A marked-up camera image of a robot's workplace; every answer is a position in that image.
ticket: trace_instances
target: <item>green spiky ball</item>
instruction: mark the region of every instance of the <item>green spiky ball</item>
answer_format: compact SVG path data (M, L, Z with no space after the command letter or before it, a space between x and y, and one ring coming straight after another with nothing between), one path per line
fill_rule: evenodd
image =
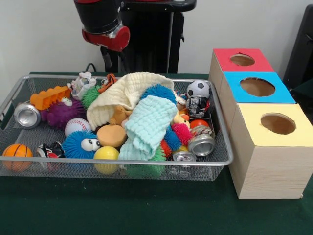
M165 153L161 146L156 150L156 154L150 159L150 161L165 161ZM164 165L127 165L126 173L133 179L157 179L160 178L165 170Z
M85 107L85 109L88 109L91 103L93 103L98 98L98 96L100 95L98 89L100 88L101 86L99 85L94 86L93 88L88 90L86 94L84 94L82 104Z

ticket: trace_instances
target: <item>metal basket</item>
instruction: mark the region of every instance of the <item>metal basket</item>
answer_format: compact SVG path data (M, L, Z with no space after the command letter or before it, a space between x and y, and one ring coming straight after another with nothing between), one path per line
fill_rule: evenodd
M220 103L214 86L211 87L212 121L216 132L216 148L206 157L197 162L171 161L120 161L94 159L53 159L36 157L36 149L42 143L51 144L63 142L64 132L41 123L31 130L21 129L14 120L14 108L21 102L27 102L30 96L40 91L46 91L55 86L66 86L76 76L61 75L29 75L22 77L14 86L9 96L0 107L0 152L14 143L27 145L33 152L33 158L0 156L0 176L24 177L67 177L67 178L115 178L115 179L160 179L160 180L196 180L214 181L223 167L233 160L231 145L226 131ZM98 77L98 82L105 79ZM184 93L192 79L173 79L175 90ZM3 161L32 162L30 168L23 172L13 172L3 166ZM47 164L53 165L53 170L47 170ZM118 171L111 175L98 173L94 164L104 164L105 167L116 167Z

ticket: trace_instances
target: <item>wooden box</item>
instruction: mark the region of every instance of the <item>wooden box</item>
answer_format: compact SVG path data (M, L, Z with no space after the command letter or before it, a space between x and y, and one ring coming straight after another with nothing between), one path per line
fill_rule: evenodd
M313 172L312 137L298 104L238 103L229 169L239 199L300 198Z
M215 48L209 81L215 85L217 94L220 94L223 72L274 72L274 70L260 49Z
M237 103L295 103L274 72L224 72L219 99L228 133Z

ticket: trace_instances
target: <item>black cable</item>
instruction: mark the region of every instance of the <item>black cable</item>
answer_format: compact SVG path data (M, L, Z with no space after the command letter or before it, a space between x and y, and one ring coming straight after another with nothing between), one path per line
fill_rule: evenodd
M85 72L88 72L90 66L92 66L94 72L97 72L96 66L93 63L89 63L87 65Z
M126 56L124 54L124 52L120 52L119 53L119 56L121 57L122 59L122 62L123 62L123 65L124 65L124 70L125 70L125 73L129 73L129 67L128 67L128 64L127 64L127 60L126 60Z

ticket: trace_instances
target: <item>soccer ball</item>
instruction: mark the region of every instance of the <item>soccer ball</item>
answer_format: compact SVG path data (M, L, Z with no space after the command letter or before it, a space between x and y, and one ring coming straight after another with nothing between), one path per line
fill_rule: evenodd
M194 81L187 87L187 96L190 98L193 95L202 95L206 98L210 97L209 85L201 80Z

